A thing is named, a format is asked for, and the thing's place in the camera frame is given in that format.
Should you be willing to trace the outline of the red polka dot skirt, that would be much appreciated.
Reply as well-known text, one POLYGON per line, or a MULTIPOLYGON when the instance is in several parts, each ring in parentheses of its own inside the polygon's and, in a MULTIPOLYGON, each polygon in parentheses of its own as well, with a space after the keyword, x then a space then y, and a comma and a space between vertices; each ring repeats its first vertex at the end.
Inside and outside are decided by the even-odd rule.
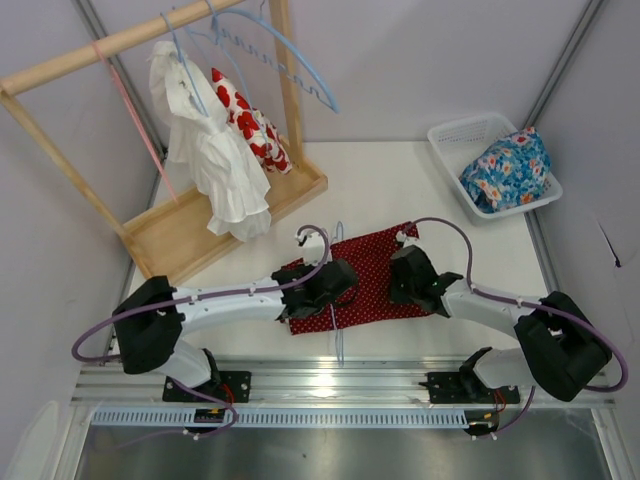
POLYGON ((397 251, 396 234, 409 227, 407 222, 385 230, 353 237, 331 246, 334 259, 344 259, 356 271, 359 284, 341 296, 333 310, 288 321, 295 335, 327 332, 359 325, 425 315, 417 305, 391 301, 390 257, 397 251))

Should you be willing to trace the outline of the thin blue wire hanger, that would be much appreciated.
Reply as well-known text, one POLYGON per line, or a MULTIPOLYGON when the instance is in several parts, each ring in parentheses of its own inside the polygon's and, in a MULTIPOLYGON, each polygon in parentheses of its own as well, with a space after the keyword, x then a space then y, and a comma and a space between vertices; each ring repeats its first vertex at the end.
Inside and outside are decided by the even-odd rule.
MULTIPOLYGON (((344 240, 344 225, 341 221, 338 221, 334 229, 331 244, 335 244, 343 240, 344 240)), ((343 368, 344 362, 345 362, 344 334, 343 334, 343 331, 338 326, 336 308, 334 304, 330 305, 330 315, 331 315, 332 327, 334 332, 334 349, 335 349, 336 362, 339 368, 343 368)))

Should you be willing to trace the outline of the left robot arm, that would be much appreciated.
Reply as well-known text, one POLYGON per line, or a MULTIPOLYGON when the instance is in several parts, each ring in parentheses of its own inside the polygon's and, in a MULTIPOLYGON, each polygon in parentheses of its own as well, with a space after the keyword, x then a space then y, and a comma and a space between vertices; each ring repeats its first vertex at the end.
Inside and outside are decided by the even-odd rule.
POLYGON ((189 388, 216 378, 213 356, 184 338, 206 328, 240 321, 306 319, 322 313, 358 286, 343 259, 280 269, 258 281, 211 289, 178 288, 165 276, 145 281, 114 311, 120 361, 128 375, 159 372, 189 388))

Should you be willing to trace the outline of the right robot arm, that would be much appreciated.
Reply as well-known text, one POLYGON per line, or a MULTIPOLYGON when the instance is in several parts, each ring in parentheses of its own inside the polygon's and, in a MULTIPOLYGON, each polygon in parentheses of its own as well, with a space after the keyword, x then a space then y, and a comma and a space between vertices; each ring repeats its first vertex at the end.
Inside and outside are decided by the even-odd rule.
POLYGON ((581 319, 577 305, 561 292, 527 307, 499 300, 500 292, 480 295, 460 274, 439 274, 417 245, 392 254, 391 301, 420 307, 429 314, 468 320, 506 334, 518 342, 512 349, 484 347, 459 367, 463 389, 539 387, 557 400, 569 402, 612 359, 613 352, 595 334, 556 308, 581 319))

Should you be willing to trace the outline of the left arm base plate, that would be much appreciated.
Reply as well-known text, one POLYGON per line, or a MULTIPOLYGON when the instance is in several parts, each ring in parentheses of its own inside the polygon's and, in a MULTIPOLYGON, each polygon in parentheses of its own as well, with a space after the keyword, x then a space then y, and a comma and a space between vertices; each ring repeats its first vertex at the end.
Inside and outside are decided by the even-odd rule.
MULTIPOLYGON (((248 403, 251 392, 252 373, 250 371, 226 370, 220 372, 220 381, 209 381, 194 390, 207 397, 215 397, 226 403, 248 403)), ((178 387, 169 377, 165 379, 162 393, 164 402, 196 403, 204 402, 199 395, 189 393, 178 387)))

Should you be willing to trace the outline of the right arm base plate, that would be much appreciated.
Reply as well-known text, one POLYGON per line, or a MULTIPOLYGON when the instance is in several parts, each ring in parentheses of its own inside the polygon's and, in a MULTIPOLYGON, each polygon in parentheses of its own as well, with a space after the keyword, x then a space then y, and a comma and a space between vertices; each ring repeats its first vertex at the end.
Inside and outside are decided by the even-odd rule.
POLYGON ((517 404, 521 401, 517 387, 486 387, 473 375, 459 371, 429 372, 419 382, 428 393, 433 404, 517 404))

